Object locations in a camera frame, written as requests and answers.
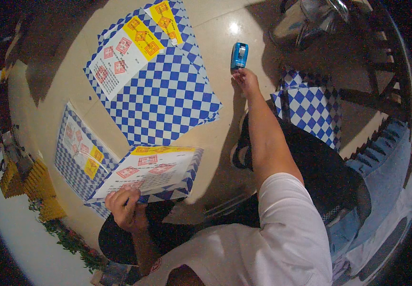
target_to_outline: checkered tablecloth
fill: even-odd
[[[87,63],[89,82],[130,145],[169,145],[191,128],[216,120],[220,100],[190,60],[143,9],[129,14],[98,48],[137,15],[166,47],[109,101]]]
[[[71,186],[72,190],[77,194],[77,196],[79,196],[79,198],[81,198],[85,202],[94,192],[96,187],[103,182],[107,173],[102,169],[102,167],[100,167],[96,172],[94,179],[90,179],[90,177],[85,174],[83,169],[73,159],[73,154],[70,154],[67,148],[62,144],[68,117],[72,117],[72,119],[82,129],[83,133],[86,134],[88,139],[90,139],[91,142],[98,148],[98,150],[102,152],[104,159],[101,163],[102,165],[106,166],[108,172],[116,167],[117,158],[114,158],[109,153],[102,142],[94,136],[94,134],[90,131],[86,124],[83,123],[83,121],[77,116],[71,104],[68,103],[66,105],[60,126],[54,165],[58,169],[60,174],[64,177],[66,183]],[[90,206],[97,214],[104,218],[108,217],[110,214],[109,210],[104,206],[104,203],[97,203],[88,206]]]
[[[128,154],[119,162],[122,163],[127,156],[130,155],[130,153],[134,150],[132,148]],[[201,162],[201,157],[203,156],[203,149],[197,148],[195,151],[195,154],[193,155],[192,161],[190,165],[187,168],[187,171],[185,172],[185,175],[183,176],[184,179],[182,179],[179,183],[169,185],[169,186],[164,186],[162,188],[159,188],[159,193],[157,194],[148,194],[148,195],[143,195],[139,198],[140,203],[152,203],[152,202],[157,202],[157,201],[162,201],[162,200],[169,200],[169,199],[179,199],[179,198],[185,198],[190,195],[190,192],[192,190],[193,182],[196,178],[196,173],[198,171],[199,163]],[[98,185],[96,189],[99,189],[104,182],[106,181],[107,178],[111,176],[111,172],[106,176],[106,178]],[[89,196],[88,199],[91,199],[96,191],[92,192],[92,194]],[[90,205],[93,206],[95,204],[99,203],[89,203],[85,205]]]
[[[280,90],[271,97],[279,117],[283,118],[286,112],[281,99],[288,101],[292,124],[339,151],[341,108],[336,90],[327,87],[328,81],[326,77],[287,68],[281,77]]]

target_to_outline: person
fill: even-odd
[[[227,224],[217,220],[197,232],[162,222],[174,202],[139,204],[139,190],[120,189],[106,197],[111,215],[101,229],[100,248],[110,260],[139,265],[143,277],[135,285],[331,285],[324,221],[281,123],[252,71],[239,69],[232,77],[249,106],[254,199],[226,218]]]

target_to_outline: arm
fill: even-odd
[[[249,133],[252,144],[252,166],[257,190],[269,176],[288,173],[303,177],[295,164],[279,122],[260,92],[257,76],[248,69],[239,69],[233,78],[243,89],[249,104]]]
[[[131,233],[139,262],[140,274],[147,276],[152,265],[160,258],[160,255],[157,253],[147,230],[147,205],[138,204],[139,197],[140,191],[137,189],[120,189],[118,192],[108,194],[105,204],[114,215],[117,225]]]
[[[160,254],[157,253],[147,228],[131,232],[131,234],[133,235],[134,249],[138,257],[139,272],[142,276],[147,276],[152,269],[152,265],[160,258]]]

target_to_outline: red stamp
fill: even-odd
[[[104,155],[102,155],[102,153],[98,149],[94,150],[94,154],[92,156],[95,157],[96,160],[98,160],[99,162],[101,162],[102,159],[104,158]]]
[[[157,155],[139,158],[138,166],[155,164],[158,162]]]
[[[173,39],[173,40],[176,39],[177,40],[177,35],[176,35],[175,31],[170,32],[168,34],[168,36],[169,36],[170,39]]]
[[[160,257],[155,261],[155,263],[153,263],[152,268],[150,268],[150,273],[157,271],[161,265],[162,265],[162,258]]]
[[[136,36],[134,37],[134,41],[145,41],[147,36],[146,31],[137,31]]]
[[[162,2],[155,6],[155,11],[157,11],[158,14],[162,14],[164,11],[168,11],[168,5],[166,3]]]
[[[120,60],[114,64],[114,72],[116,75],[125,72],[125,60]]]
[[[158,167],[155,167],[153,169],[151,169],[149,171],[149,173],[152,174],[163,174],[164,172],[166,172],[167,170],[171,169],[172,167],[174,167],[175,165],[169,165],[169,164],[160,164]]]
[[[134,30],[137,26],[139,26],[140,23],[141,23],[141,22],[140,22],[136,17],[134,17],[133,19],[131,19],[131,20],[128,22],[128,24],[126,24],[126,26],[127,26],[128,28],[130,28],[131,30]]]
[[[78,141],[78,142],[82,141],[82,140],[83,140],[83,138],[82,138],[82,132],[80,132],[80,130],[77,130],[77,131],[75,132],[75,137],[77,137],[77,141]]]
[[[140,189],[142,184],[144,184],[145,180],[130,182],[122,185],[122,188],[130,188],[130,189]]]
[[[87,145],[85,145],[85,144],[80,144],[80,150],[81,151],[83,151],[83,152],[86,152],[86,153],[88,153],[89,151],[90,151],[90,149],[88,148],[88,146]]]
[[[125,54],[132,43],[133,42],[131,42],[129,39],[122,37],[122,39],[120,40],[120,42],[118,42],[118,45],[115,49],[120,53]]]
[[[109,59],[114,56],[114,47],[110,46],[104,49],[104,59]]]
[[[129,166],[128,168],[124,168],[123,170],[118,171],[117,174],[123,179],[126,179],[129,176],[136,174],[137,172],[139,172],[138,169]]]
[[[106,68],[100,66],[98,72],[96,72],[96,79],[99,81],[99,83],[103,83],[108,74],[109,73],[107,72]]]
[[[148,44],[144,50],[146,50],[147,54],[149,55],[153,55],[154,53],[156,53],[160,48],[158,48],[158,46],[156,45],[155,42],[152,42],[150,44]]]
[[[164,29],[168,29],[169,23],[171,23],[171,20],[162,16],[157,24]]]
[[[162,147],[162,148],[159,148],[159,149],[154,150],[153,152],[155,152],[155,153],[163,153],[164,151],[167,151],[167,150],[169,150],[169,149],[170,149],[169,147],[164,146],[164,147]]]
[[[66,126],[66,137],[72,139],[72,128],[70,125]]]

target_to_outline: beige floor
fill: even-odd
[[[98,101],[96,94],[83,74],[83,66],[97,49],[97,38],[128,12],[147,0],[110,0],[102,2],[102,8],[94,13],[84,13],[86,18],[78,21],[64,34],[58,50],[63,56],[43,57],[31,55],[25,61],[17,61],[9,78],[9,95],[12,121],[20,125],[20,141],[34,157],[40,157],[50,170],[58,201],[68,214],[66,224],[81,234],[91,247],[98,248],[97,237],[103,223],[102,218],[83,202],[63,180],[53,165],[58,130],[65,104],[71,101],[81,117],[104,140],[112,151],[122,157],[129,145],[121,131]],[[328,40],[311,48],[304,54],[282,53],[267,40],[265,32],[278,17],[279,1],[257,0],[184,0],[187,12],[201,49],[206,70],[214,92],[222,101],[220,120],[198,126],[180,137],[173,145],[195,146],[205,152],[191,197],[186,200],[192,209],[200,210],[204,205],[214,205],[229,198],[243,188],[252,190],[252,176],[247,171],[236,171],[229,163],[229,152],[238,137],[238,123],[246,102],[231,82],[229,72],[230,53],[235,42],[249,45],[247,67],[259,77],[262,93],[269,98],[278,79],[280,60],[298,69],[316,69],[331,74],[339,87],[352,85],[366,91],[364,69],[354,54],[342,54],[341,46],[330,46]],[[349,41],[339,41],[348,45]],[[51,70],[51,84],[46,87],[39,103],[33,100],[29,82],[42,87],[46,71]],[[355,148],[366,142],[378,128],[385,114],[368,108],[344,103],[344,124],[341,151],[348,157]]]

